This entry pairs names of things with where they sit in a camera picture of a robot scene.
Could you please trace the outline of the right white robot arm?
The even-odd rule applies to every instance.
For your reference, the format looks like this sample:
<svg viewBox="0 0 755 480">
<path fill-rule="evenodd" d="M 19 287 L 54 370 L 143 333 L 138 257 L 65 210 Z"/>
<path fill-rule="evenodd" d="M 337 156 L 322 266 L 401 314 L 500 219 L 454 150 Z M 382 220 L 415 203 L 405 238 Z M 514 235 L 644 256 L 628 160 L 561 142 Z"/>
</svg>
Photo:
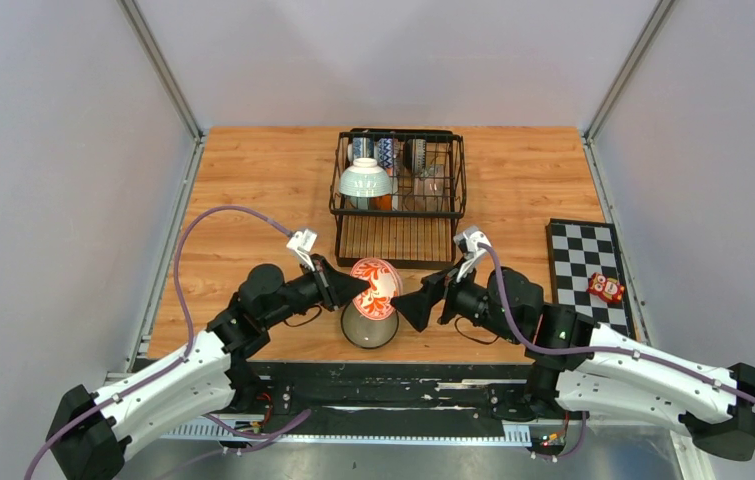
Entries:
<svg viewBox="0 0 755 480">
<path fill-rule="evenodd" d="M 686 361 L 642 345 L 608 324 L 547 303 L 543 289 L 507 267 L 485 286 L 453 267 L 425 277 L 421 288 L 392 299 L 417 331 L 434 305 L 441 322 L 469 320 L 497 337 L 528 342 L 533 363 L 525 386 L 495 394 L 498 415 L 520 420 L 605 415 L 665 427 L 713 456 L 749 461 L 755 451 L 755 368 Z"/>
</svg>

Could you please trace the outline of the celadon bowl brown rim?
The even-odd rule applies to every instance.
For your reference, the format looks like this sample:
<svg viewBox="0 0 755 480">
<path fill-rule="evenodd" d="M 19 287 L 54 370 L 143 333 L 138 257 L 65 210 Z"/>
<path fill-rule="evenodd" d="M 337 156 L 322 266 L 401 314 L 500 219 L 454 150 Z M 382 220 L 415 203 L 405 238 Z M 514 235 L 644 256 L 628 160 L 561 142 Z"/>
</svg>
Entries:
<svg viewBox="0 0 755 480">
<path fill-rule="evenodd" d="M 368 197 L 348 196 L 346 205 L 351 209 L 369 210 L 371 208 L 371 199 Z"/>
</svg>

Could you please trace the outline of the blue floral glazed bowl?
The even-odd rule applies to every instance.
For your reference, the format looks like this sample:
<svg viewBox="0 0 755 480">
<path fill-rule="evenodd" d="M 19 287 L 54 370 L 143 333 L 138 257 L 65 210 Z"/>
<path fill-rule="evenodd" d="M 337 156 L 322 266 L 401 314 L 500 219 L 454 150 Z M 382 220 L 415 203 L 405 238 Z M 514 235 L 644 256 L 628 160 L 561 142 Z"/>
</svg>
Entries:
<svg viewBox="0 0 755 480">
<path fill-rule="evenodd" d="M 391 342 L 396 336 L 400 318 L 396 311 L 381 320 L 373 320 L 360 313 L 353 303 L 345 306 L 341 316 L 341 331 L 352 345 L 373 350 Z"/>
</svg>

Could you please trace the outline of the celadon bowl black rim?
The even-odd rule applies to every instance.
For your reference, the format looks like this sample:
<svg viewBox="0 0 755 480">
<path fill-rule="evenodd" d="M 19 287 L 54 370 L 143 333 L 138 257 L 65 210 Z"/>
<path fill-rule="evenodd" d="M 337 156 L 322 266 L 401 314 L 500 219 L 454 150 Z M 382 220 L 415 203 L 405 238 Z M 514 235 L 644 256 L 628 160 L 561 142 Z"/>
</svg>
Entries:
<svg viewBox="0 0 755 480">
<path fill-rule="evenodd" d="M 376 198 L 393 192 L 388 172 L 373 158 L 356 158 L 339 180 L 342 195 L 358 198 Z"/>
</svg>

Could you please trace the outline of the beige bowl black rim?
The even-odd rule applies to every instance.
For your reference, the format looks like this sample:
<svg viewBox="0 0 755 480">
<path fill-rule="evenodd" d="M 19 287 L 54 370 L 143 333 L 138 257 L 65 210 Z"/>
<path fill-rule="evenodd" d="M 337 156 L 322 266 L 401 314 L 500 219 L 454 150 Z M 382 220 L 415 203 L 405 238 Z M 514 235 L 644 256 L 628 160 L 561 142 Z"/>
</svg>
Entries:
<svg viewBox="0 0 755 480">
<path fill-rule="evenodd" d="M 448 177 L 443 165 L 431 165 L 413 180 L 412 209 L 417 212 L 442 212 L 446 209 Z"/>
</svg>

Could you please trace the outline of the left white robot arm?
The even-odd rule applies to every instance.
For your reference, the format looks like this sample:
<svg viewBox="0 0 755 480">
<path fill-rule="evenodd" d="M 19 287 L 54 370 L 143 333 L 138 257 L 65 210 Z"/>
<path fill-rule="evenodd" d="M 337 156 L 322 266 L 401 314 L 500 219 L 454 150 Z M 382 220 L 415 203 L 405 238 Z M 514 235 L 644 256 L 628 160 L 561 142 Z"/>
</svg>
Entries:
<svg viewBox="0 0 755 480">
<path fill-rule="evenodd" d="M 251 411 L 260 380 L 248 360 L 270 329 L 313 307 L 336 310 L 369 289 L 321 255 L 285 280 L 273 264 L 254 267 L 228 306 L 191 342 L 147 368 L 95 392 L 67 391 L 47 441 L 68 479 L 112 479 L 153 440 L 201 415 L 229 407 Z"/>
</svg>

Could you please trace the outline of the red white patterned bowl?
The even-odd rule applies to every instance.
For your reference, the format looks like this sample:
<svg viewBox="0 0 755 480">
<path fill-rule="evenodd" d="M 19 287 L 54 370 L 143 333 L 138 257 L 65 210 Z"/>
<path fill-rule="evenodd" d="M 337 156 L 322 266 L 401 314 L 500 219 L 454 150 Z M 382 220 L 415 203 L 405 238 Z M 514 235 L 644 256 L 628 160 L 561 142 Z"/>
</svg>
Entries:
<svg viewBox="0 0 755 480">
<path fill-rule="evenodd" d="M 399 151 L 400 144 L 395 138 L 383 137 L 374 141 L 375 159 L 383 169 L 394 168 Z"/>
</svg>

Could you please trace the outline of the red rimmed bowl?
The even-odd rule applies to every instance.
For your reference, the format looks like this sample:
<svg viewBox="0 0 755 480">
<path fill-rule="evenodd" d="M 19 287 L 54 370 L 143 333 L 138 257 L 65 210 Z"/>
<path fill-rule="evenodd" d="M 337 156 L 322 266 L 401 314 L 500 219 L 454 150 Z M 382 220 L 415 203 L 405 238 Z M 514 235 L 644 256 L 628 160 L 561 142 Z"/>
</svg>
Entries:
<svg viewBox="0 0 755 480">
<path fill-rule="evenodd" d="M 362 258 L 352 266 L 350 274 L 369 283 L 352 301 L 363 317 L 381 321 L 396 312 L 391 301 L 402 294 L 402 282 L 390 263 L 373 257 Z"/>
</svg>

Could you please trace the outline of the black wire dish rack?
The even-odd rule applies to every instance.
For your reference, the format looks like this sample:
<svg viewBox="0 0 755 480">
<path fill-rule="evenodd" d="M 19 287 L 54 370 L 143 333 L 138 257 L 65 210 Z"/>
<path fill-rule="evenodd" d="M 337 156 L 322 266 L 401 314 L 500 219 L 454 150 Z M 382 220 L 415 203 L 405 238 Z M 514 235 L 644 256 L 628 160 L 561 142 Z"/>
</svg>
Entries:
<svg viewBox="0 0 755 480">
<path fill-rule="evenodd" d="M 393 169 L 385 169 L 392 179 L 396 196 L 394 211 L 351 209 L 348 196 L 339 191 L 342 172 L 352 162 L 348 143 L 354 137 L 373 141 L 390 137 L 399 141 L 400 151 Z M 448 203 L 442 212 L 417 212 L 412 209 L 413 175 L 403 163 L 405 142 L 425 139 L 426 167 L 443 165 L 448 183 Z M 465 215 L 467 202 L 466 160 L 463 137 L 451 130 L 359 127 L 338 135 L 329 210 L 336 233 L 334 253 L 339 265 L 349 267 L 365 257 L 388 261 L 399 269 L 441 269 L 456 260 L 453 237 Z"/>
</svg>

